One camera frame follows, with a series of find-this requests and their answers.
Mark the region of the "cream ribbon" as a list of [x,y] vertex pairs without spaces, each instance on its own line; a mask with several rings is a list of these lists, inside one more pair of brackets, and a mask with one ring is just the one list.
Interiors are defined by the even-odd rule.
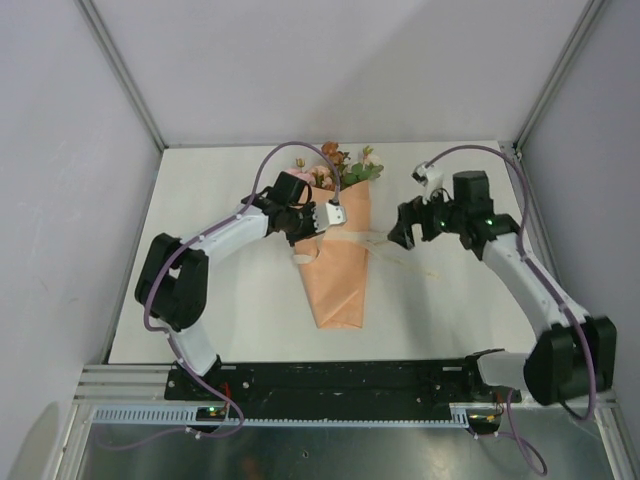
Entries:
[[390,244],[390,241],[387,239],[387,234],[384,232],[371,230],[352,232],[347,231],[342,227],[332,227],[323,232],[321,235],[314,237],[313,240],[316,244],[317,253],[315,255],[294,253],[292,255],[292,260],[295,264],[306,265],[316,260],[319,257],[322,244],[325,241],[347,242],[364,248],[374,257],[382,261],[396,264],[407,271],[419,273],[423,276],[433,279],[440,278],[439,274],[436,271],[430,270],[418,264],[411,263],[400,257],[387,254],[384,251],[383,246]]

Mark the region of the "pink fake flower stem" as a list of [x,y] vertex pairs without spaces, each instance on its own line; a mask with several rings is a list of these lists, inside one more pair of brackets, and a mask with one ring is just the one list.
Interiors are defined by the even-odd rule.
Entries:
[[315,188],[334,190],[336,187],[335,174],[327,165],[310,165],[305,158],[295,159],[294,166],[285,170]]

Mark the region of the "white fake flower stem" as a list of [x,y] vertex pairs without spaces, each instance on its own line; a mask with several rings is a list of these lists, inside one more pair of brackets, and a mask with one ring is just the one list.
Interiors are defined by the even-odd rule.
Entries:
[[362,149],[356,160],[350,161],[345,165],[342,184],[344,186],[353,186],[364,181],[376,180],[383,170],[384,165],[376,155],[375,149],[367,145]]

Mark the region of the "orange beige wrapping paper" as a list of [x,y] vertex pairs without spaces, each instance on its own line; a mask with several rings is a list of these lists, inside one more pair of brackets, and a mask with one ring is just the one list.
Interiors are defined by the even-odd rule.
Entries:
[[[340,193],[347,221],[339,226],[347,231],[368,231],[371,223],[370,183],[364,181]],[[315,255],[312,239],[295,244],[297,254]],[[316,327],[319,329],[360,329],[368,275],[368,251],[347,242],[325,241],[319,257],[298,265]]]

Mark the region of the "brown orange fake flower stem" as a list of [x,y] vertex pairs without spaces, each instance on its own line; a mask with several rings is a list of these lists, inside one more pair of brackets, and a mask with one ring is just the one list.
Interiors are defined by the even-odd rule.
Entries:
[[321,147],[322,153],[331,161],[338,172],[342,174],[350,160],[350,154],[340,150],[337,142],[327,141]]

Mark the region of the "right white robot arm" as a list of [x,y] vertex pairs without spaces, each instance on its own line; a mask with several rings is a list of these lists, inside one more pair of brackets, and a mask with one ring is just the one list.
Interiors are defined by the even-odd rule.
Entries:
[[594,399],[611,389],[617,330],[606,316],[593,317],[574,301],[524,246],[521,226],[509,214],[497,214],[483,171],[453,176],[453,190],[443,187],[435,167],[419,167],[413,178],[422,195],[398,207],[388,238],[406,250],[415,246],[413,228],[430,242],[456,235],[502,281],[525,314],[536,337],[528,354],[504,350],[477,356],[477,367],[461,376],[463,393],[484,401],[497,386],[528,391],[541,405],[565,405],[585,396]]

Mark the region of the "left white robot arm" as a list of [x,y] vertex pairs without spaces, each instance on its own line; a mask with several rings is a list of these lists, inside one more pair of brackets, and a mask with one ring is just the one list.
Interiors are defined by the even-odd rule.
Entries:
[[168,336],[178,362],[190,369],[186,387],[197,398],[221,387],[212,369],[219,361],[200,321],[206,307],[210,268],[239,249],[276,232],[294,244],[318,233],[311,186],[282,172],[275,184],[241,200],[227,218],[190,239],[157,235],[151,242],[134,298]]

